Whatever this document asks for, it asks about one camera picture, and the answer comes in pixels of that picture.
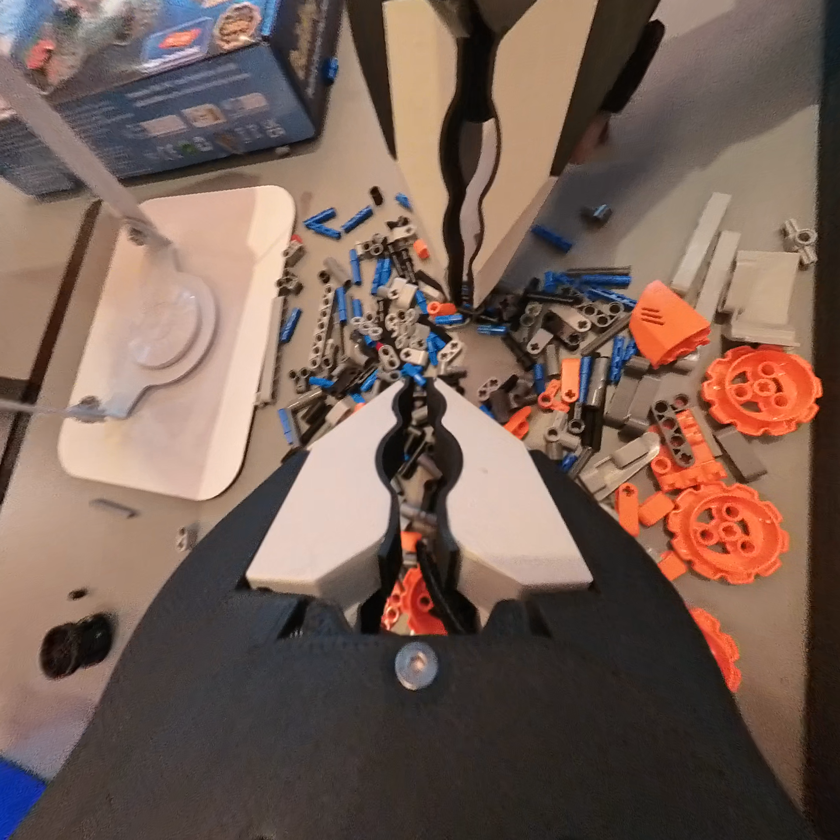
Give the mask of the white book stand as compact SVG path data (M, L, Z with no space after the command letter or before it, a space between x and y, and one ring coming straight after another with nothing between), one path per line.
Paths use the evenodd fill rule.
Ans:
M188 501L245 460L296 208L256 185L138 203L2 52L2 99L121 228L57 454L72 477Z

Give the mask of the blue robot kit box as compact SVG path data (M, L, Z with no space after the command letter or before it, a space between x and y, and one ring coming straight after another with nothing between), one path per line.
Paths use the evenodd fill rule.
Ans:
M8 1L2 51L120 180L308 141L342 3Z

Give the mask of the person's right hand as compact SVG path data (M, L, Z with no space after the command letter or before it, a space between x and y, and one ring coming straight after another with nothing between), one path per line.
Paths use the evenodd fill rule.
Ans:
M609 111L599 111L593 117L571 153L571 165L582 165L603 147L609 139L612 117Z

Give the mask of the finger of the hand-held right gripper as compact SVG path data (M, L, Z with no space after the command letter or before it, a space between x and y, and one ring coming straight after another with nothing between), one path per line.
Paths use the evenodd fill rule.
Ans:
M448 295L469 305L465 247L457 220L463 183L447 123L458 99L459 47L469 35L468 2L394 1L382 6L395 160L414 215Z
M473 302L486 300L557 181L551 174L596 1L538 1L501 11L517 19L501 36L490 83L497 162L479 210L481 241L469 268Z

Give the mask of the long grey holed beam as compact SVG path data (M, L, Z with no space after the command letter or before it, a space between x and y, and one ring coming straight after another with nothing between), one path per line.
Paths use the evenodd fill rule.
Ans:
M271 302L266 348L260 369L258 389L255 395L256 408L262 408L272 404L275 398L277 360L280 351L280 331L285 307L286 297L283 295L278 295Z

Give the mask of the pile of small building pieces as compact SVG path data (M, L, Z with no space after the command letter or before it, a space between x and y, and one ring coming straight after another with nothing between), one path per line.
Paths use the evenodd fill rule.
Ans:
M425 328L433 320L438 327L460 324L461 316L447 303L425 300L422 288L415 288L405 280L389 277L392 268L391 257L403 249L406 241L388 243L385 237L374 236L371 245L360 245L361 252L352 248L349 252L350 271L333 257L324 260L324 267L318 273L322 283L323 300L319 303L318 318L313 332L313 348L310 360L301 369L290 374L297 377L297 383L308 379L316 382L305 394L313 398L306 412L339 409L340 404L327 404L327 389L321 384L327 380L338 380L338 372L327 368L338 357L339 342L345 332L356 332L362 350L362 361L369 367L377 362L376 371L360 374L360 381L351 388L348 397L350 409L360 409L364 404L363 387L389 384L391 379L404 377L408 382L423 383L424 368L436 362L435 368L442 373L447 362L460 352L461 345L455 339L445 343L439 334L430 330L426 338L415 342L412 330ZM555 309L541 312L542 303L534 299L525 301L522 314L529 327L534 327L532 338L524 344L515 341L503 323L483 322L479 333L498 333L510 350L523 351L520 361L532 364L532 384L537 392L510 396L504 384L484 385L479 390L479 408L490 418L501 419L504 411L511 409L507 429L513 434L528 434L530 405L551 413L560 422L558 427L547 430L546 452L553 457L562 453L563 446L570 444L570 450L563 456L560 465L570 479L580 481L585 491L596 501L612 503L614 518L622 523L628 532L637 535L639 524L646 527L672 517L668 527L673 533L688 533L694 529L703 544L711 545L712 523L721 525L722 542L736 538L736 522L744 528L757 522L781 522L781 515L757 491L735 484L724 486L720 482L707 483L692 489L682 490L679 498L671 499L661 491L639 504L635 485L628 479L632 472L644 469L648 464L648 453L644 452L644 441L626 445L619 455L627 459L619 465L614 457L608 456L600 465L591 464L585 471L585 461L593 450L580 447L581 439L572 434L573 428L583 429L587 410L583 402L588 392L594 390L590 383L590 371L607 371L612 363L606 358L595 359L588 355L580 358L581 335L561 318L560 310L570 314L573 320L591 314L600 318L602 313L586 301L582 308L567 306L557 301Z

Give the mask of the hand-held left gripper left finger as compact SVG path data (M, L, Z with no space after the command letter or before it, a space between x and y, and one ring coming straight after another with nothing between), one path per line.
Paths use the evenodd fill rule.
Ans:
M387 386L305 453L245 573L250 589L328 602L364 634L403 565L399 501L413 385Z

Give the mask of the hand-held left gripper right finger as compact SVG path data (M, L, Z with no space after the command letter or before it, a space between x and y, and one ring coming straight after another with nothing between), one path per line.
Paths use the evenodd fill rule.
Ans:
M427 384L442 478L427 590L449 634L500 602L583 592L594 581L525 444L440 380Z

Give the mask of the blue plastic bin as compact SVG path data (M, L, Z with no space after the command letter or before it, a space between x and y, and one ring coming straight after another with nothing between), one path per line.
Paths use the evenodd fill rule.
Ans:
M46 790L48 782L1 757L1 838L18 829Z

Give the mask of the small black wheel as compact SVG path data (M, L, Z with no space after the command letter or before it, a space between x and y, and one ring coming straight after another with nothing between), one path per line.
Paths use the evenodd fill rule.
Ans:
M99 665L111 652L116 626L113 615L100 612L52 627L38 652L42 673L49 679L63 679Z

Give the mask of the large grey panel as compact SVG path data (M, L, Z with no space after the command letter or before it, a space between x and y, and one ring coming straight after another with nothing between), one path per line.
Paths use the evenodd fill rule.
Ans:
M791 300L800 257L784 251L741 249L720 311L726 340L784 348L799 346L791 326Z

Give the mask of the orange curved panel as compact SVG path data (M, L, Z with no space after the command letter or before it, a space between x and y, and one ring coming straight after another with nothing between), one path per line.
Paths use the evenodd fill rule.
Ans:
M710 342L710 322L659 280L642 291L628 326L638 352L655 370Z

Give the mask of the long light grey beam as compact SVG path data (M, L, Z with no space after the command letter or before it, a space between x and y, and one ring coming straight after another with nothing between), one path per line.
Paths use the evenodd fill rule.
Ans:
M709 322L715 321L721 296L728 289L741 237L740 232L723 230L712 250L695 302L695 311Z
M681 298L688 295L706 264L731 201L731 194L714 192L703 207L669 284Z

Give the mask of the group of orange gear wheels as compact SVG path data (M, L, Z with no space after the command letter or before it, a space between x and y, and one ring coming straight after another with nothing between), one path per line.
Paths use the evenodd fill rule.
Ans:
M553 404L559 421L546 428L543 450L532 451L522 442L530 405L501 425L442 376L427 379L426 390L444 487L435 514L437 577L423 576L442 625L444 599L449 623L466 627L473 613L488 618L500 602L592 583L572 519L550 498L534 455L549 478L581 482L591 499L585 513L613 498L616 521L631 537L665 521L670 550L658 567L671 581L690 567L709 580L745 585L781 566L789 536L779 511L749 485L725 482L699 411L684 394L654 400L642 434L597 458L571 432L568 397Z

